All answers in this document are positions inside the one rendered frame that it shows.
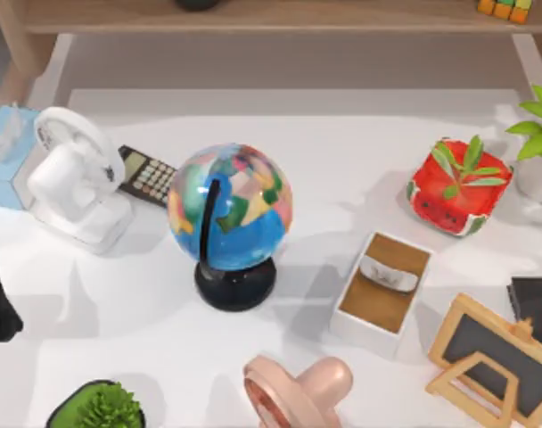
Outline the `colourful cube puzzle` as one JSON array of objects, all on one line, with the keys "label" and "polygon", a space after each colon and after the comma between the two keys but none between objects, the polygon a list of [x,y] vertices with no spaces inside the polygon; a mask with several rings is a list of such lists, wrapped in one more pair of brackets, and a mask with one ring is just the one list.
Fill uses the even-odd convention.
[{"label": "colourful cube puzzle", "polygon": [[527,22],[534,0],[476,0],[477,11],[516,24]]}]

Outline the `wooden framed blackboard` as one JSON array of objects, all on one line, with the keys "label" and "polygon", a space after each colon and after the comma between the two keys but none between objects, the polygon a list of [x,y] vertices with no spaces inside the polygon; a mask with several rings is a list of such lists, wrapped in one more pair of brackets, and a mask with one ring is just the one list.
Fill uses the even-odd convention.
[{"label": "wooden framed blackboard", "polygon": [[429,360],[441,368],[425,390],[485,428],[542,428],[542,343],[531,321],[510,323],[471,296],[452,301]]}]

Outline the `green plant in black pot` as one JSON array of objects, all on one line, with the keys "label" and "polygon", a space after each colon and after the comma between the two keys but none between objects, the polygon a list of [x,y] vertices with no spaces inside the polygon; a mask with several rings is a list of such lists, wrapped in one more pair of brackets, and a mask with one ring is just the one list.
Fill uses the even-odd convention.
[{"label": "green plant in black pot", "polygon": [[102,379],[72,392],[51,413],[45,428],[146,428],[146,419],[133,392]]}]

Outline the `white desk fan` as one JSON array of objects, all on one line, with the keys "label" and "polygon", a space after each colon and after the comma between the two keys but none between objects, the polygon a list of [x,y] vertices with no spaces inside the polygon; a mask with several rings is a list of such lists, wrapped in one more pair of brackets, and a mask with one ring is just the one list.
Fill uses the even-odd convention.
[{"label": "white desk fan", "polygon": [[47,228],[93,253],[104,253],[133,217],[118,193],[125,164],[110,138],[85,116],[49,107],[34,121],[37,144],[47,156],[28,178],[29,212]]}]

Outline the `wooden shelf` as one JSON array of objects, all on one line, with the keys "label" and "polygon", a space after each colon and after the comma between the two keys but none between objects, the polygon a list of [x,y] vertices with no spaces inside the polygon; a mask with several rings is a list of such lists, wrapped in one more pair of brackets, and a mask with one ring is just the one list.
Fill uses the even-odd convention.
[{"label": "wooden shelf", "polygon": [[523,25],[479,13],[474,0],[225,0],[208,12],[184,12],[174,0],[0,0],[0,27],[18,70],[36,77],[61,33],[542,34],[542,0]]}]

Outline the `black round object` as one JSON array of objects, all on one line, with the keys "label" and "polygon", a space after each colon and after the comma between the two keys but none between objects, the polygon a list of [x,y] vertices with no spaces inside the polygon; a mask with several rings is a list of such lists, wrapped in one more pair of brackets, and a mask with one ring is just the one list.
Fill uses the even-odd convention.
[{"label": "black round object", "polygon": [[186,12],[205,12],[216,7],[221,0],[174,0]]}]

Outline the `pink desk fan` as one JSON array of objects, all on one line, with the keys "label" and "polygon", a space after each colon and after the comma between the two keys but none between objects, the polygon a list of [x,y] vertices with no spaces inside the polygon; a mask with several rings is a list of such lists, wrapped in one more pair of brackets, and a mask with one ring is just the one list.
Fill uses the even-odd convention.
[{"label": "pink desk fan", "polygon": [[351,391],[353,374],[336,357],[293,376],[273,359],[256,356],[243,369],[243,385],[259,428],[342,428],[336,406]]}]

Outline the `black calculator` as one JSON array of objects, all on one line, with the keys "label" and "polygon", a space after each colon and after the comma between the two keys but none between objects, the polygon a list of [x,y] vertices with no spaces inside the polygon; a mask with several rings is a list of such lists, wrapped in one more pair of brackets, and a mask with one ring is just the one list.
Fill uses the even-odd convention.
[{"label": "black calculator", "polygon": [[119,189],[144,202],[167,207],[168,191],[177,170],[127,145],[119,155],[125,165],[125,179]]}]

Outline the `colourful globe on black stand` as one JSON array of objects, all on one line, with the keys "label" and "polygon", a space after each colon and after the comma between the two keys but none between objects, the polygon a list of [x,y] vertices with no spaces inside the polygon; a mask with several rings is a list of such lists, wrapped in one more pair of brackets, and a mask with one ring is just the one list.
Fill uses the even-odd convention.
[{"label": "colourful globe on black stand", "polygon": [[292,187],[280,167],[247,144],[193,154],[168,190],[168,220],[196,261],[194,281],[212,307],[258,306],[275,285],[273,255],[293,218]]}]

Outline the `red watermelon plant pot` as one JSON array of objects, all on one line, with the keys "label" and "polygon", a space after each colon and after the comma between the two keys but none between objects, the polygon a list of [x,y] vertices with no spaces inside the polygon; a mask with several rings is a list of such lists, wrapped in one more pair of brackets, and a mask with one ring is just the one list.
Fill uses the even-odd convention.
[{"label": "red watermelon plant pot", "polygon": [[512,178],[479,136],[469,143],[444,137],[407,183],[406,198],[419,218],[463,237],[486,223]]}]

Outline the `white box with brown top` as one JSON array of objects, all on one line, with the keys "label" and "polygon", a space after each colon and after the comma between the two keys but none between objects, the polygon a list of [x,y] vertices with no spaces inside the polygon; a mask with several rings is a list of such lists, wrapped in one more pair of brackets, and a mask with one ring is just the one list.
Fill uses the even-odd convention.
[{"label": "white box with brown top", "polygon": [[333,306],[329,330],[393,359],[414,314],[433,251],[380,231],[365,239]]}]

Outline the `light blue tissue box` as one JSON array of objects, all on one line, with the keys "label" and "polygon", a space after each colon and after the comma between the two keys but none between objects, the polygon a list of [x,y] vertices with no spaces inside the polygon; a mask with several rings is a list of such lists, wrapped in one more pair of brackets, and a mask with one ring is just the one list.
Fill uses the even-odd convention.
[{"label": "light blue tissue box", "polygon": [[34,131],[37,116],[16,105],[0,107],[0,207],[28,210],[34,201],[28,179],[46,156]]}]

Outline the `black book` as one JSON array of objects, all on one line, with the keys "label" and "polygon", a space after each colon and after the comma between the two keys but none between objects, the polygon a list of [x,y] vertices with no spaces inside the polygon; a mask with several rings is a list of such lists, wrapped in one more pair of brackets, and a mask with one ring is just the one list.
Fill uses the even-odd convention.
[{"label": "black book", "polygon": [[542,277],[513,277],[507,291],[515,319],[529,318],[533,337],[542,342]]}]

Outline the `green plant in white pot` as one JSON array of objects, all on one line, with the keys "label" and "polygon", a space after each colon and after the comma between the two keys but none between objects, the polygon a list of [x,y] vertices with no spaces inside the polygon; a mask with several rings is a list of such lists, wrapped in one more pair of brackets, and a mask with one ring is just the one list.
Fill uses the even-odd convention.
[{"label": "green plant in white pot", "polygon": [[535,98],[519,103],[519,107],[536,119],[519,121],[505,132],[523,138],[516,157],[518,189],[532,201],[542,203],[542,86],[532,84],[531,89]]}]

